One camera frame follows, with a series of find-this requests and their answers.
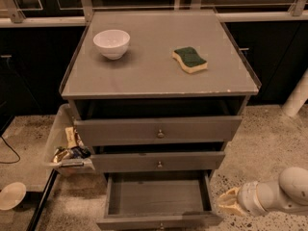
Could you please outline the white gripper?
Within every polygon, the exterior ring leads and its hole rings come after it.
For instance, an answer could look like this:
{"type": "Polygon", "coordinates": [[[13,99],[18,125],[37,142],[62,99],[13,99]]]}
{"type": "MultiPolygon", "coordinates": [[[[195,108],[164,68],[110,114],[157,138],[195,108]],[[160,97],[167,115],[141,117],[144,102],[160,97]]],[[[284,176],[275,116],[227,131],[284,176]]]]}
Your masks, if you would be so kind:
{"type": "Polygon", "coordinates": [[[266,210],[257,195],[258,182],[244,183],[240,188],[234,187],[223,193],[217,200],[218,207],[227,214],[244,216],[248,213],[254,217],[262,216],[266,210]]]}

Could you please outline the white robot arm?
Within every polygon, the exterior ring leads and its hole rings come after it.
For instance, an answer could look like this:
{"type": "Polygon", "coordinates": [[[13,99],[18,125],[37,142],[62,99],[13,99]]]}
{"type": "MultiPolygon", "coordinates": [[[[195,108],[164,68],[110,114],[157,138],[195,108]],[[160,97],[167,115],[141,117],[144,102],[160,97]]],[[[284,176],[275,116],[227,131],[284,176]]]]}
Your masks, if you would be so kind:
{"type": "Polygon", "coordinates": [[[218,198],[218,207],[238,216],[308,212],[308,70],[281,107],[246,110],[235,153],[237,167],[250,179],[218,198]]]}

